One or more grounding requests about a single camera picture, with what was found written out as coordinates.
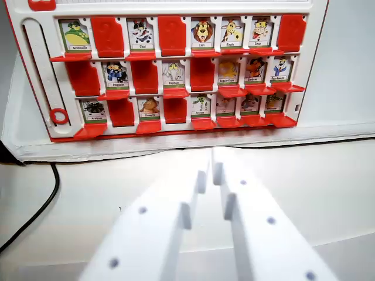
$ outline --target cartoon lion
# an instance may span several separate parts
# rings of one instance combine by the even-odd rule
[[[194,39],[200,43],[207,42],[213,34],[211,24],[206,20],[200,20],[195,27],[192,28]]]

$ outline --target white plastic piece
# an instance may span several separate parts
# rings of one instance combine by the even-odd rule
[[[212,168],[231,221],[239,280],[338,280],[233,150],[214,148]]]

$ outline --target red plastic hinge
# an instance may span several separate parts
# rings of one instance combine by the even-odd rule
[[[95,46],[99,57],[123,57],[122,27],[110,16],[91,18]]]
[[[107,124],[85,124],[74,136],[73,139],[92,139],[102,135],[107,129]]]
[[[306,22],[303,15],[284,15],[281,17],[277,46],[285,52],[299,52],[304,40]]]
[[[187,102],[180,98],[164,99],[164,117],[166,124],[186,123]]]
[[[235,116],[216,117],[216,122],[222,128],[237,128],[242,126],[242,123]]]
[[[56,1],[55,0],[49,0],[49,1],[32,1],[28,0],[29,7],[33,11],[53,11],[56,9]]]
[[[213,90],[215,65],[211,58],[192,58],[190,60],[190,85],[193,92]]]
[[[180,16],[159,16],[159,44],[162,56],[184,56],[186,24]]]
[[[211,118],[195,118],[192,119],[194,130],[212,130],[216,127],[216,123]]]
[[[265,120],[270,124],[274,124],[277,128],[295,127],[297,121],[285,116],[284,113],[268,113],[265,115]]]
[[[65,66],[77,97],[100,94],[98,72],[89,61],[66,62]]]
[[[272,47],[267,48],[252,48],[249,51],[250,54],[255,54],[257,56],[265,57],[265,56],[280,56],[284,54],[282,50],[273,50]]]
[[[129,90],[107,90],[103,95],[98,97],[99,101],[114,101],[128,98],[130,95]]]
[[[140,51],[140,52],[130,52],[130,55],[125,58],[127,61],[137,61],[137,60],[155,60],[155,51]]]
[[[260,114],[242,115],[241,122],[250,127],[261,127],[270,124],[266,119],[262,118]]]
[[[133,103],[128,100],[107,101],[113,127],[134,126]]]
[[[221,49],[221,54],[243,54],[247,53],[248,50],[244,48],[238,48],[238,49]]]
[[[151,60],[132,61],[131,73],[136,94],[158,93],[158,67]]]
[[[141,121],[137,127],[136,134],[156,133],[162,129],[160,120]]]
[[[244,97],[247,95],[247,91],[241,89],[240,85],[219,86],[219,93],[224,98]]]
[[[267,87],[265,83],[245,85],[245,90],[253,95],[273,95],[276,93],[275,89],[272,89],[271,87]]]
[[[297,86],[297,85],[292,85],[291,82],[272,83],[271,87],[280,92],[303,92],[305,91],[305,88]]]
[[[186,98],[189,96],[185,88],[164,88],[164,98]]]
[[[51,57],[50,61],[52,63],[57,62],[70,62],[70,61],[86,61],[91,60],[91,52],[90,53],[65,53],[64,56],[60,57]]]
[[[215,49],[212,50],[192,50],[193,57],[220,57],[221,53],[216,52]]]

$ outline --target character card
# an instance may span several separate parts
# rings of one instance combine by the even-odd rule
[[[213,49],[214,30],[209,18],[192,18],[192,50]]]
[[[160,119],[159,102],[155,100],[153,97],[138,98],[137,103],[140,121]]]
[[[261,97],[247,94],[241,98],[241,115],[259,114]]]
[[[291,79],[292,66],[290,57],[275,57],[271,83],[288,82]]]
[[[207,95],[198,95],[190,98],[192,102],[192,118],[211,116],[211,99]]]
[[[83,119],[86,124],[107,123],[104,105],[94,99],[80,100]]]
[[[221,22],[221,48],[241,48],[244,30],[245,24],[241,22],[240,17],[223,18],[223,21]]]
[[[236,98],[216,97],[216,116],[232,116],[236,110]]]
[[[269,16],[254,16],[251,21],[250,48],[270,47],[274,24]]]
[[[60,32],[67,53],[90,52],[91,45],[87,27],[78,19],[60,19]]]
[[[107,90],[129,89],[128,71],[123,61],[104,61],[101,66]]]
[[[131,51],[153,51],[154,29],[146,18],[127,19]]]
[[[164,88],[185,87],[185,66],[179,61],[163,61],[162,69]]]
[[[281,113],[284,109],[284,103],[287,95],[276,92],[273,95],[267,96],[267,101],[265,102],[265,113]]]
[[[240,64],[234,60],[221,60],[219,63],[219,79],[217,84],[236,85],[240,74]]]
[[[267,63],[262,57],[248,58],[246,61],[246,71],[244,84],[261,84],[264,82]]]

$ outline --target red ring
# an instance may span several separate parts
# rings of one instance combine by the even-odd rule
[[[64,115],[64,120],[57,120],[56,119],[56,113],[61,113]],[[62,108],[53,108],[51,110],[51,113],[49,114],[49,116],[51,117],[52,121],[58,125],[64,125],[68,122],[69,120],[69,117],[68,117],[68,113],[66,112],[65,109],[62,109]]]

